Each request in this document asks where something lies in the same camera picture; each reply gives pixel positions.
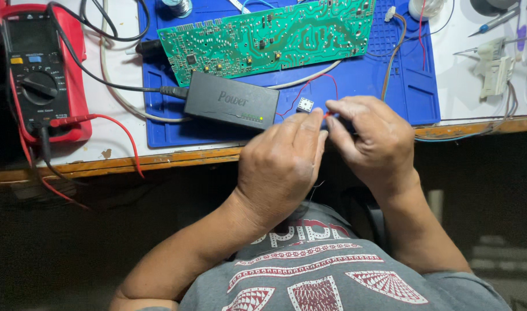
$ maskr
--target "red wire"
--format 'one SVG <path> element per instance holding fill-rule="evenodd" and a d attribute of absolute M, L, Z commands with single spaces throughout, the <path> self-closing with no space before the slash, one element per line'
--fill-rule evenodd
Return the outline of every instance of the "red wire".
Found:
<path fill-rule="evenodd" d="M 280 115 L 281 117 L 284 116 L 284 115 L 286 115 L 287 112 L 289 112 L 290 110 L 292 110 L 292 108 L 294 108 L 294 103 L 296 102 L 296 100 L 298 99 L 298 97 L 300 97 L 301 91 L 302 91 L 306 86 L 308 86 L 309 82 L 311 82 L 311 81 L 313 81 L 313 80 L 315 80 L 315 79 L 317 79 L 317 78 L 319 78 L 319 77 L 321 77 L 321 76 L 327 76 L 327 77 L 331 77 L 331 78 L 332 78 L 332 80 L 333 80 L 333 82 L 334 82 L 334 87 L 336 88 L 336 100 L 338 100 L 338 86 L 336 85 L 336 80 L 334 79 L 334 77 L 331 76 L 331 75 L 329 75 L 329 74 L 320 74 L 320 75 L 318 75 L 318 76 L 315 76 L 315 77 L 309 79 L 308 82 L 306 82 L 306 83 L 304 84 L 304 86 L 302 86 L 302 88 L 301 88 L 300 91 L 298 92 L 298 95 L 296 96 L 296 98 L 295 98 L 294 101 L 292 102 L 292 105 L 290 106 L 290 109 L 286 110 L 282 115 L 281 115 L 280 113 L 278 113 L 278 112 L 275 112 L 275 113 L 276 113 L 277 115 Z M 327 112 L 327 113 L 325 114 L 325 117 L 327 117 L 327 116 L 330 116 L 330 113 L 329 113 L 329 112 Z"/>
<path fill-rule="evenodd" d="M 421 17 L 419 18 L 419 43 L 421 44 L 421 47 L 423 48 L 423 70 L 425 70 L 425 46 L 423 45 L 423 41 L 421 40 L 421 23 L 423 22 L 423 12 L 425 11 L 425 1 L 423 0 L 423 8 L 421 8 Z"/>
<path fill-rule="evenodd" d="M 108 117 L 108 116 L 105 116 L 105 115 L 97 115 L 97 114 L 94 114 L 94 116 L 97 117 L 97 118 L 104 118 L 104 119 L 112 121 L 113 123 L 119 125 L 125 131 L 125 133 L 127 133 L 127 136 L 129 136 L 129 140 L 131 140 L 131 144 L 133 145 L 133 152 L 135 152 L 135 162 L 137 164 L 138 174 L 142 178 L 144 178 L 144 175 L 142 174 L 142 169 L 141 169 L 141 161 L 138 158 L 137 145 L 135 144 L 135 140 L 133 139 L 133 136 L 131 135 L 131 133 L 129 133 L 129 130 L 123 124 L 121 124 L 120 121 L 117 121 L 117 120 L 115 120 L 112 117 Z"/>
<path fill-rule="evenodd" d="M 18 132 L 19 132 L 19 142 L 22 145 L 23 152 L 25 153 L 25 158 L 27 159 L 27 162 L 29 162 L 29 166 L 32 168 L 33 167 L 33 161 L 31 159 L 31 155 L 29 153 L 29 149 L 27 148 L 27 144 L 25 143 L 25 139 L 23 138 L 23 132 L 22 132 L 21 126 L 18 126 Z M 86 205 L 83 205 L 83 204 L 73 200 L 72 198 L 68 197 L 67 195 L 59 192 L 58 190 L 54 189 L 54 187 L 52 187 L 46 180 L 44 180 L 44 178 L 42 176 L 40 177 L 40 180 L 42 181 L 43 185 L 46 188 L 48 188 L 50 191 L 52 191 L 54 194 L 64 198 L 68 202 L 77 204 L 78 206 L 80 206 L 80 207 L 82 207 L 82 208 L 84 208 L 86 210 L 90 210 L 90 208 L 88 208 Z"/>

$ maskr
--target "wooden table edge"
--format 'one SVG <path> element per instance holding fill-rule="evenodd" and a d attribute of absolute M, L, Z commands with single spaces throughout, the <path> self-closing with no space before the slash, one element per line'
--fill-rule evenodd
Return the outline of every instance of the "wooden table edge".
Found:
<path fill-rule="evenodd" d="M 496 122 L 457 124 L 449 126 L 417 127 L 415 133 L 428 138 L 451 138 L 460 135 L 480 133 Z M 527 117 L 515 118 L 503 123 L 491 133 L 527 132 Z M 163 169 L 176 166 L 195 166 L 232 162 L 239 159 L 242 147 L 230 147 L 202 151 L 175 152 L 168 154 L 147 155 L 140 158 L 143 170 Z M 69 178 L 91 177 L 105 174 L 129 173 L 135 171 L 134 158 L 108 159 L 92 162 L 78 162 L 55 166 Z M 39 168 L 39 173 L 46 179 L 57 178 L 46 167 Z M 24 183 L 31 180 L 31 170 L 15 169 L 0 171 L 0 185 Z"/>

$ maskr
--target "yellow button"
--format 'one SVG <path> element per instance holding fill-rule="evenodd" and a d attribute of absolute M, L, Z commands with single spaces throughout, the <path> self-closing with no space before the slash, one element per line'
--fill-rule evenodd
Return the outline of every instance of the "yellow button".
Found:
<path fill-rule="evenodd" d="M 23 58 L 21 57 L 12 58 L 10 62 L 12 65 L 23 64 Z"/>

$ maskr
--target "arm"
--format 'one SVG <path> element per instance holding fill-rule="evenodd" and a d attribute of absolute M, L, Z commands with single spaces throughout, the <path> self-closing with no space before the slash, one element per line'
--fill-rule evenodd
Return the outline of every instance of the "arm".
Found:
<path fill-rule="evenodd" d="M 345 97 L 327 107 L 357 131 L 354 139 L 339 120 L 327 118 L 330 139 L 384 213 L 394 258 L 421 274 L 471 272 L 426 203 L 413 168 L 412 127 L 374 97 Z"/>
<path fill-rule="evenodd" d="M 297 113 L 242 150 L 239 182 L 214 212 L 158 244 L 118 288 L 110 311 L 174 310 L 196 278 L 286 219 L 309 192 L 327 131 L 323 111 Z"/>

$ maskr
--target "gray t-shirt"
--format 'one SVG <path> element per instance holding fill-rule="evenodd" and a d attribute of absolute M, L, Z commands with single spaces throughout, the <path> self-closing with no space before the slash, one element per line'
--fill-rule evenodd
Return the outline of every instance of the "gray t-shirt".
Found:
<path fill-rule="evenodd" d="M 303 203 L 285 231 L 200 275 L 179 310 L 509 310 L 473 274 L 422 276 L 397 262 L 327 206 Z"/>

